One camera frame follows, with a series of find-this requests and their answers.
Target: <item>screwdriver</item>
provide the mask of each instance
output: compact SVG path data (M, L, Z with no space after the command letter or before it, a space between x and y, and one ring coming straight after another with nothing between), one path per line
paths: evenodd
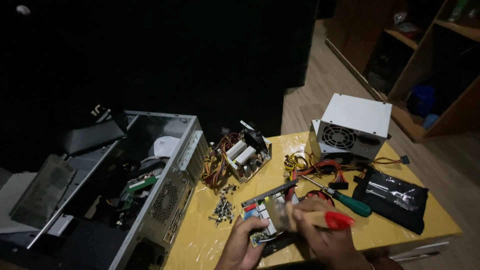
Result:
M357 201L353 198L348 197L347 195L343 195L342 193L338 192L335 189L331 189L329 187L326 187L324 185L321 185L314 180L308 178L305 175L301 175L304 179L310 181L310 183L316 185L317 187L323 189L326 191L332 198L338 200L339 202L343 203L346 207L350 208L354 213L358 214L359 216L362 217L368 217L372 214L372 209L370 207L360 201Z

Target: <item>green screwdriver handle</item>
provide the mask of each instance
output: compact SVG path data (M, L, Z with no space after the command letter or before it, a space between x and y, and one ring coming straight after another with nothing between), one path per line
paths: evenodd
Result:
M359 216L366 218L372 214L372 209L370 209L368 205L352 199L346 195L343 195L338 191L335 191L335 193L335 196L333 196L334 199L337 199L338 201L343 203L343 205L350 208L354 213L358 214Z

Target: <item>fan grille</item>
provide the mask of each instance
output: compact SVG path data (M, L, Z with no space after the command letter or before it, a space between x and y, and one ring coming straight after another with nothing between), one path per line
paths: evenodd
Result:
M349 150L353 147L357 134L352 129L328 124L324 128L322 141L329 146L342 150Z
M173 208L177 203L179 197L178 194L179 189L171 180L168 180L153 203L153 211L150 214L152 218L166 225L166 221L172 214Z

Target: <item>table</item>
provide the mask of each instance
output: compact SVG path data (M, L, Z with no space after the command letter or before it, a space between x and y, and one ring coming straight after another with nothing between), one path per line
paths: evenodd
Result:
M287 174L283 166L286 154L304 149L310 152L308 132L296 133L268 138L272 142L272 160L269 161L248 183L240 185L233 195L227 198L233 205L237 217L240 212L240 203L285 183ZM399 159L393 149L384 143L377 157ZM423 186L415 174L404 164L375 165L376 168L389 175ZM356 183L353 176L359 172L344 172L349 182L349 189L342 191L351 196ZM333 179L332 175L324 176L316 181L327 185ZM238 184L234 176L228 178L228 184ZM318 190L307 181L300 181L295 192L304 196L310 190ZM198 183L192 201L178 232L173 248L165 265L165 269L213 269L218 262L227 241L232 224L222 222L215 227L215 222L208 216L212 214L219 196L201 182ZM429 193L425 215L425 229L422 235L417 235L375 213L363 218L353 213L341 203L337 208L353 217L357 223L352 228L352 236L357 250L366 250L375 247L389 246L391 254L399 254L419 246L438 243L448 237L461 234L460 228L440 206L438 201ZM278 264L304 260L295 245L290 245L260 261L259 268Z

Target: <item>black pouch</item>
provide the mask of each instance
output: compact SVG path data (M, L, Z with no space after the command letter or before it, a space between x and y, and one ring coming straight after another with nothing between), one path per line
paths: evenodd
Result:
M354 181L358 185L352 198L416 234L423 232L428 188L405 182L374 168L369 168L364 178L355 176Z

